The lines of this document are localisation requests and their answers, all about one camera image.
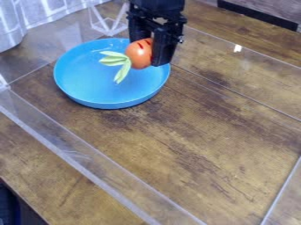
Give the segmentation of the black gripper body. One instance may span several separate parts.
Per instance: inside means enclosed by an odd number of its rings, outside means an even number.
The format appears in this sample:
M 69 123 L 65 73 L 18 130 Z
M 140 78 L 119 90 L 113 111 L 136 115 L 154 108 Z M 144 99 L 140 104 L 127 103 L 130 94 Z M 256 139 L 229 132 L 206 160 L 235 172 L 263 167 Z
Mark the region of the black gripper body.
M 146 18 L 149 29 L 154 33 L 165 25 L 185 25 L 188 19 L 182 15 L 185 0 L 129 0 L 127 19 Z

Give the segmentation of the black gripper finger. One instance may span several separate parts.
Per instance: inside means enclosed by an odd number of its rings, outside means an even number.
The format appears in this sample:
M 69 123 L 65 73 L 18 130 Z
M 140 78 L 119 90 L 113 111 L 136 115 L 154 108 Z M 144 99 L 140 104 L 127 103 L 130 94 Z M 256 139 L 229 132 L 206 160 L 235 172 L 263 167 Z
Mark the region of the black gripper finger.
M 132 42 L 148 39 L 152 36 L 149 20 L 146 18 L 130 18 L 129 30 Z
M 152 65 L 160 67 L 170 63 L 176 49 L 184 42 L 182 25 L 165 25 L 154 30 Z

